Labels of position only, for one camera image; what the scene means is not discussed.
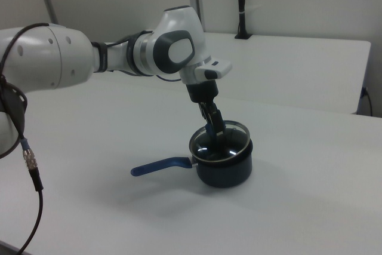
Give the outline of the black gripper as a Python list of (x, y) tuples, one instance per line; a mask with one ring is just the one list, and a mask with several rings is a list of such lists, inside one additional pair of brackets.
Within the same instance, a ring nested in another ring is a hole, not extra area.
[(218, 95), (216, 81), (205, 81), (200, 84), (186, 85), (192, 102), (198, 103), (201, 114), (207, 123), (212, 125), (216, 135), (223, 134), (224, 121), (220, 110), (213, 99)]

